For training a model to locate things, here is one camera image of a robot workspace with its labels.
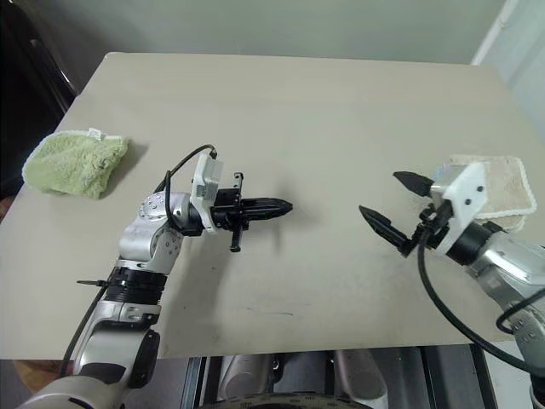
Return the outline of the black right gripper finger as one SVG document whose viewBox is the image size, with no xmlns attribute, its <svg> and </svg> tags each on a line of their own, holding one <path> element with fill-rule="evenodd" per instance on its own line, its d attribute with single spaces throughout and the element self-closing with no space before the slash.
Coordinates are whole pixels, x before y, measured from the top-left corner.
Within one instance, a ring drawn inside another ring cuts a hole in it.
<svg viewBox="0 0 545 409">
<path fill-rule="evenodd" d="M 359 211 L 371 229 L 393 245 L 400 254 L 410 254 L 412 252 L 411 240 L 397 228 L 394 228 L 388 218 L 362 205 L 359 206 Z"/>
<path fill-rule="evenodd" d="M 433 180 L 410 171 L 395 171 L 393 176 L 411 192 L 420 197 L 430 197 Z"/>
</svg>

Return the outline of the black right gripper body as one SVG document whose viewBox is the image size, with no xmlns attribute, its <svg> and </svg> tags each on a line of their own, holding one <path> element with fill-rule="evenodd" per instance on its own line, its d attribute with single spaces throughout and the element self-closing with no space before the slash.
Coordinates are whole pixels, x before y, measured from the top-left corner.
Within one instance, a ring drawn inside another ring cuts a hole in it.
<svg viewBox="0 0 545 409">
<path fill-rule="evenodd" d="M 421 242 L 425 233 L 428 233 L 426 247 L 436 249 L 449 232 L 448 222 L 452 218 L 452 207 L 449 200 L 444 201 L 439 207 L 430 204 L 424 209 L 419 218 L 421 222 L 410 238 L 406 239 L 399 247 L 402 256 L 407 257 Z"/>
</svg>

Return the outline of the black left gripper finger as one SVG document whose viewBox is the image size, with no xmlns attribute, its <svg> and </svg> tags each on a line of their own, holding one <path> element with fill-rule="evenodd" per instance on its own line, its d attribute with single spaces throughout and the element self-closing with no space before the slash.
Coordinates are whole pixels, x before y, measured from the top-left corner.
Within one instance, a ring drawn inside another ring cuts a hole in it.
<svg viewBox="0 0 545 409">
<path fill-rule="evenodd" d="M 244 210 L 245 218 L 252 221 L 265 221 L 271 220 L 277 217 L 284 216 L 292 211 L 291 207 L 258 207 L 258 208 L 246 208 Z"/>
<path fill-rule="evenodd" d="M 253 210 L 292 210 L 293 204 L 283 199 L 252 198 L 244 200 L 244 208 Z"/>
</svg>

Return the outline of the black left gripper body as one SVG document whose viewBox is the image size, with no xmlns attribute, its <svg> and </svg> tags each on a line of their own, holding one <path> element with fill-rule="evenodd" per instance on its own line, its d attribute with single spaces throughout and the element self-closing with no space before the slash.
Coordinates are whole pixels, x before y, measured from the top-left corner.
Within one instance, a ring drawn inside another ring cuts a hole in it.
<svg viewBox="0 0 545 409">
<path fill-rule="evenodd" d="M 218 190 L 210 209 L 215 226 L 232 233 L 230 252 L 241 251 L 242 234 L 249 229 L 249 211 L 255 205 L 255 199 L 242 198 L 243 181 L 244 174 L 235 172 L 232 186 Z"/>
</svg>

